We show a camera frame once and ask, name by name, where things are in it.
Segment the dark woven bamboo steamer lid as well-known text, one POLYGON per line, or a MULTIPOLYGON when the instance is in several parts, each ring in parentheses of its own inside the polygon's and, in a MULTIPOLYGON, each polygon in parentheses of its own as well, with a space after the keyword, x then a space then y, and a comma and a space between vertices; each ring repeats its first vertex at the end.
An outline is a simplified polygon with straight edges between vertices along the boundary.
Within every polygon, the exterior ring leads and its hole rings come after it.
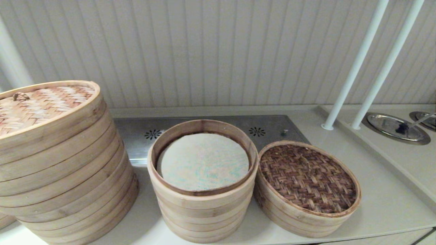
POLYGON ((277 141, 259 152, 261 183, 287 205, 328 218, 352 214, 361 186, 338 158, 307 143, 277 141))

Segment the white cloth steamer liner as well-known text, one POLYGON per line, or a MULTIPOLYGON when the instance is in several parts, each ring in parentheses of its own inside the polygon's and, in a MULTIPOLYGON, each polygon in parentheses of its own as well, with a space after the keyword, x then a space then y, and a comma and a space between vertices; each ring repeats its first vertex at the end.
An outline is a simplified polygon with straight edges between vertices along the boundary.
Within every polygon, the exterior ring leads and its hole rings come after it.
POLYGON ((218 134, 185 135, 160 155, 157 171, 169 184, 186 191, 207 191, 242 179, 249 157, 236 142, 218 134))

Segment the shallow slatted bamboo steamer tray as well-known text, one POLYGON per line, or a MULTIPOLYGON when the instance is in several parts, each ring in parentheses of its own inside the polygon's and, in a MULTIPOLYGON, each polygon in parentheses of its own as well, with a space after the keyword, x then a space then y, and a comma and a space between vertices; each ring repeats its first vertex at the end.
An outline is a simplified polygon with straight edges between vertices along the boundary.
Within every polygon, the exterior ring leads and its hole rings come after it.
POLYGON ((279 227, 309 238, 321 238, 334 233, 353 214, 334 217, 309 213, 280 199, 259 179, 255 180, 253 195, 264 214, 279 227))

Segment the large bamboo steamer stack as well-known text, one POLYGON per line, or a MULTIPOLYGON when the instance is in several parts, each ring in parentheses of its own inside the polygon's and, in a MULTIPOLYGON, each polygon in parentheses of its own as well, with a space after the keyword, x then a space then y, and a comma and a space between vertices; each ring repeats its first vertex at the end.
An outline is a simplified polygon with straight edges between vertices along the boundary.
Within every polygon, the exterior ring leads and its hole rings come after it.
POLYGON ((0 165, 0 212, 54 245, 100 238, 124 218, 138 190, 107 108, 79 134, 0 165))

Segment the large light woven steamer lid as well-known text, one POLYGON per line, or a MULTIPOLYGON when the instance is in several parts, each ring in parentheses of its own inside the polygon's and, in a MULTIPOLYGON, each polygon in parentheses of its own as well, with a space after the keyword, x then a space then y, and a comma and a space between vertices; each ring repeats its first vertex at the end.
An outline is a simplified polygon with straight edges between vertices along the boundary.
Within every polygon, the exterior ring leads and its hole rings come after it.
POLYGON ((42 83, 0 94, 0 165, 55 146, 95 124, 106 103, 94 82, 42 83))

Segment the stainless steel steam plate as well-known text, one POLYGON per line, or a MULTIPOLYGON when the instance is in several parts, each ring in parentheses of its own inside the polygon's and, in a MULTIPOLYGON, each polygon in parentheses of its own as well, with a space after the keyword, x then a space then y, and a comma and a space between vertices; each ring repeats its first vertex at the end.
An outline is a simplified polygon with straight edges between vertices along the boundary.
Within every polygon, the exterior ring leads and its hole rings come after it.
MULTIPOLYGON (((116 118, 115 125, 124 141, 133 165, 146 165, 148 150, 169 128, 199 117, 116 118)), ((309 143, 288 116, 211 116, 210 120, 223 121, 242 130, 255 144, 257 150, 276 141, 309 143), (282 130, 289 130, 282 137, 282 130)))

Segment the white metal pole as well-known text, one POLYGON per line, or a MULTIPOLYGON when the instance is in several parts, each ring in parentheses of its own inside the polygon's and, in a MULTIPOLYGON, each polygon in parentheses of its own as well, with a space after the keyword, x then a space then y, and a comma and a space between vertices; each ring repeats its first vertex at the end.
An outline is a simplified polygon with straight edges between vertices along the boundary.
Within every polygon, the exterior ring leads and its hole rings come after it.
POLYGON ((380 73, 377 75, 372 88, 369 90, 360 110, 358 111, 357 115, 355 116, 355 119, 353 120, 351 127, 354 130, 359 130, 360 124, 362 119, 364 118, 364 115, 369 110, 370 106, 372 105, 374 99, 376 98, 378 92, 380 91, 380 88, 382 87, 383 83, 385 82, 392 66, 394 65, 394 62, 396 61, 413 25, 416 21, 419 12, 424 4, 425 0, 414 0, 413 4, 411 5, 411 8, 408 12, 407 17, 405 18, 405 21, 402 25, 402 28, 395 39, 395 42, 391 48, 390 53, 388 54, 388 57, 386 61, 384 62, 383 66, 380 69, 380 73))
POLYGON ((368 26, 364 39, 361 43, 358 54, 356 55, 354 62, 351 66, 351 69, 347 75, 347 79, 345 80, 344 85, 342 86, 342 89, 340 90, 336 102, 333 105, 332 110, 329 113, 329 116, 327 117, 325 123, 321 124, 321 127, 324 130, 331 131, 334 129, 333 124, 341 108, 343 107, 344 102, 350 92, 350 89, 352 88, 352 85, 355 82, 358 72, 366 58, 366 55, 369 51, 369 48, 378 30, 380 22, 383 19, 383 15, 386 11, 387 6, 388 6, 388 0, 378 0, 371 22, 368 26))

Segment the round metal dish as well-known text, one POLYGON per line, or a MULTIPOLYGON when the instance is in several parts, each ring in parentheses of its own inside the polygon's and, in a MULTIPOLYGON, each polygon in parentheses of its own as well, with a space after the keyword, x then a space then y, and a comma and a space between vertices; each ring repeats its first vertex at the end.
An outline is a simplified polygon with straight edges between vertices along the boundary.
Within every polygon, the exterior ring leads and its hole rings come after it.
POLYGON ((431 142, 428 133, 418 126, 407 130, 399 130, 402 124, 412 125, 411 122, 403 118, 384 113, 369 112, 366 113, 361 122, 372 131, 394 141, 411 145, 427 145, 431 142))
MULTIPOLYGON (((423 111, 413 111, 409 113, 410 118, 413 121, 418 121, 421 118, 424 118, 429 113, 423 112, 423 111)), ((427 128, 428 130, 431 130, 433 132, 436 132, 436 114, 432 115, 430 118, 427 118, 426 120, 422 121, 420 125, 424 128, 427 128)))

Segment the metal ladle with black head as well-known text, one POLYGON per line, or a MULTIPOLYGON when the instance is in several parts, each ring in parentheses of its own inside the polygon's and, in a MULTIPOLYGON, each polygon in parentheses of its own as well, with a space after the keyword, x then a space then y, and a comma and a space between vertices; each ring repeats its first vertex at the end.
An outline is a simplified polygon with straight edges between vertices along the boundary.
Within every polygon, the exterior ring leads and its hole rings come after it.
POLYGON ((422 123, 423 121, 427 120, 428 118, 430 118, 434 115, 436 115, 436 112, 434 112, 432 114, 428 114, 428 115, 420 118, 418 121, 415 121, 413 124, 410 124, 410 125, 406 124, 406 123, 401 123, 395 131, 397 133, 400 133, 400 134, 405 134, 409 129, 417 126, 418 124, 422 123))

